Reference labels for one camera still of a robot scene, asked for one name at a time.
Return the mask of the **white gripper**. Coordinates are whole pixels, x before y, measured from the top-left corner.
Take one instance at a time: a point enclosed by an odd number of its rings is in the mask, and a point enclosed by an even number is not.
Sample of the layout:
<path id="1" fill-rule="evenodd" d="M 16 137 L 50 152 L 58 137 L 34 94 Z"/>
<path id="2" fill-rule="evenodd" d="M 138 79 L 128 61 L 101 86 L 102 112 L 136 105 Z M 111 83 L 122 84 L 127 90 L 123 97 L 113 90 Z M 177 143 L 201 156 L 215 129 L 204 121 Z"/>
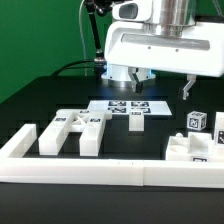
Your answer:
<path id="1" fill-rule="evenodd" d="M 224 74 L 224 24 L 197 22 L 186 27 L 181 37 L 164 37 L 152 35 L 148 24 L 114 22 L 107 33 L 105 58 L 109 64 L 129 67 L 135 93 L 143 89 L 138 68 L 193 74 L 187 76 L 182 90 L 182 99 L 186 100 L 195 75 Z"/>

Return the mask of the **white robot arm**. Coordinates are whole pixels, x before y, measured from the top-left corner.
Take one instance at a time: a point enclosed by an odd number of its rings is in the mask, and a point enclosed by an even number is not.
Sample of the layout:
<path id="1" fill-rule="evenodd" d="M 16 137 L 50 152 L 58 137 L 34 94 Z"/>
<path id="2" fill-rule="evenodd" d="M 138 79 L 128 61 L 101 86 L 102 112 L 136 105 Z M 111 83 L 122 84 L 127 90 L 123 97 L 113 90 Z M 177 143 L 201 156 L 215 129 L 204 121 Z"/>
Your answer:
<path id="1" fill-rule="evenodd" d="M 196 13 L 197 0 L 127 0 L 112 9 L 105 42 L 106 78 L 139 92 L 153 71 L 224 75 L 224 15 Z"/>

